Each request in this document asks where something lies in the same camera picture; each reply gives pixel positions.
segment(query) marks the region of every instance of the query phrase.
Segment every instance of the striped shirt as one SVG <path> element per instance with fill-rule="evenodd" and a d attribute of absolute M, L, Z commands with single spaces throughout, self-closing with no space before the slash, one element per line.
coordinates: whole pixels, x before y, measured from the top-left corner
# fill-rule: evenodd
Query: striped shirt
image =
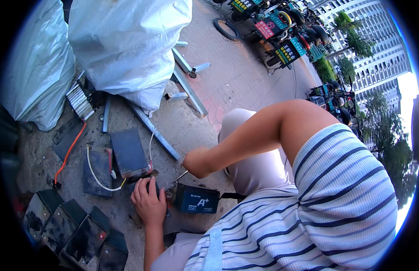
<path fill-rule="evenodd" d="M 202 236 L 185 270 L 368 270 L 395 237 L 397 202 L 382 164 L 343 124 L 298 152 L 295 185 L 262 189 Z"/>

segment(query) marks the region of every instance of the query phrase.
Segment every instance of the light gray pants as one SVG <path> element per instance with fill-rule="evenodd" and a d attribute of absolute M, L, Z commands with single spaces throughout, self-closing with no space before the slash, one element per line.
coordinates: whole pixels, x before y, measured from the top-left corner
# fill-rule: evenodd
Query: light gray pants
<path fill-rule="evenodd" d="M 223 118 L 219 141 L 223 141 L 237 127 L 256 112 L 234 109 Z M 263 188 L 284 187 L 292 178 L 292 168 L 282 148 L 258 154 L 228 166 L 229 178 L 235 191 L 250 195 Z M 151 266 L 153 271 L 183 270 L 201 234 L 178 233 L 173 245 L 161 254 Z"/>

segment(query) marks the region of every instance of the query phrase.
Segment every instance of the orange wire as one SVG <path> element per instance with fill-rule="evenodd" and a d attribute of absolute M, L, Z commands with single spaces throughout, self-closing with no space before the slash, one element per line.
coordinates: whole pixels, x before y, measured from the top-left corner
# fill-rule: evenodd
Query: orange wire
<path fill-rule="evenodd" d="M 80 133 L 78 133 L 77 137 L 74 139 L 74 142 L 72 142 L 71 147 L 69 147 L 68 152 L 66 153 L 65 156 L 65 160 L 63 160 L 63 164 L 62 167 L 56 172 L 56 175 L 54 176 L 54 184 L 57 184 L 57 176 L 59 175 L 59 173 L 63 170 L 63 168 L 65 167 L 66 164 L 66 160 L 68 160 L 68 155 L 71 152 L 72 148 L 74 147 L 75 143 L 77 142 L 78 138 L 82 135 L 83 130 L 86 128 L 86 123 L 83 124 L 83 128 L 80 131 Z"/>

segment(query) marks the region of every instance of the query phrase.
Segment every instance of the black battery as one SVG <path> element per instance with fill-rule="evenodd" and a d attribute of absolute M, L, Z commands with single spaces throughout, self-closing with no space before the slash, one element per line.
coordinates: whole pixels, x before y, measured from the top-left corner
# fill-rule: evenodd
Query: black battery
<path fill-rule="evenodd" d="M 23 225 L 34 240 L 39 241 L 53 212 L 64 202 L 56 189 L 38 191 L 33 195 L 24 215 Z"/>
<path fill-rule="evenodd" d="M 219 199 L 217 190 L 178 183 L 173 205 L 185 213 L 215 214 Z"/>
<path fill-rule="evenodd" d="M 112 156 L 112 149 L 89 146 L 89 159 L 91 161 L 92 170 L 98 181 L 108 188 L 112 188 L 110 175 Z M 112 191 L 105 190 L 96 182 L 91 169 L 89 168 L 87 152 L 84 152 L 83 161 L 83 192 L 106 197 L 113 196 Z"/>
<path fill-rule="evenodd" d="M 109 233 L 108 217 L 95 206 L 66 244 L 61 255 L 86 269 L 87 264 L 99 252 Z"/>
<path fill-rule="evenodd" d="M 42 240 L 59 255 L 86 215 L 75 199 L 60 204 L 42 231 Z"/>
<path fill-rule="evenodd" d="M 138 179 L 149 170 L 137 129 L 110 133 L 110 139 L 122 179 Z"/>
<path fill-rule="evenodd" d="M 123 271 L 128 259 L 125 236 L 122 232 L 111 229 L 110 235 L 101 248 L 98 271 Z"/>

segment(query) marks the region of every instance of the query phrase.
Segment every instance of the green hedge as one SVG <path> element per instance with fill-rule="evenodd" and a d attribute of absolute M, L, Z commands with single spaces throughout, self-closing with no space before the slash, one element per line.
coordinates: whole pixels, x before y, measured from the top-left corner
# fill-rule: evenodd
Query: green hedge
<path fill-rule="evenodd" d="M 322 83 L 336 79 L 336 74 L 334 73 L 333 67 L 330 64 L 330 61 L 326 60 L 325 57 L 318 59 L 313 64 L 315 66 L 316 72 L 321 78 Z"/>

